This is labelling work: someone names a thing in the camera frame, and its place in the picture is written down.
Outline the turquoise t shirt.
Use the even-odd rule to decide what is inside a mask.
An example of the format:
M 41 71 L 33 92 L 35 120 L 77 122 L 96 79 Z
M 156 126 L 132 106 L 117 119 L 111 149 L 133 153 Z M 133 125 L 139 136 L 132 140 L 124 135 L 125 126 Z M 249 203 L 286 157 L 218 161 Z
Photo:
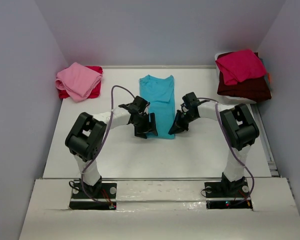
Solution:
M 157 78 L 146 75 L 139 79 L 140 96 L 150 103 L 149 113 L 155 114 L 157 136 L 149 133 L 150 138 L 173 140 L 174 134 L 169 134 L 175 116 L 175 79 L 172 75 L 167 78 Z

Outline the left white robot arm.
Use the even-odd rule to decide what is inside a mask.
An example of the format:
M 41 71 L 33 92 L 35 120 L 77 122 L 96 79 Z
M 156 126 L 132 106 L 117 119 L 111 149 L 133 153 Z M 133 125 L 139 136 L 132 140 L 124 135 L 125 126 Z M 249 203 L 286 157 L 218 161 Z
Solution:
M 101 152 L 110 130 L 133 125 L 134 136 L 146 139 L 147 134 L 158 135 L 156 117 L 149 113 L 150 103 L 136 96 L 131 103 L 112 107 L 110 112 L 91 115 L 81 113 L 65 139 L 65 146 L 76 159 L 81 178 L 79 191 L 87 197 L 96 197 L 102 188 L 96 158 Z

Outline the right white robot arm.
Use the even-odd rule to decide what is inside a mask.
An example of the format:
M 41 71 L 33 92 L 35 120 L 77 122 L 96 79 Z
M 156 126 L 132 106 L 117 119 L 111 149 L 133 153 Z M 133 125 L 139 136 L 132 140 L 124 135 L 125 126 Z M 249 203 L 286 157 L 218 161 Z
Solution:
M 217 182 L 207 182 L 204 187 L 209 198 L 231 197 L 239 191 L 249 194 L 245 172 L 251 146 L 260 135 L 259 128 L 246 104 L 235 106 L 220 104 L 217 100 L 197 97 L 190 92 L 182 97 L 181 109 L 176 112 L 169 135 L 189 130 L 196 119 L 211 119 L 218 122 L 229 148 L 227 163 Z

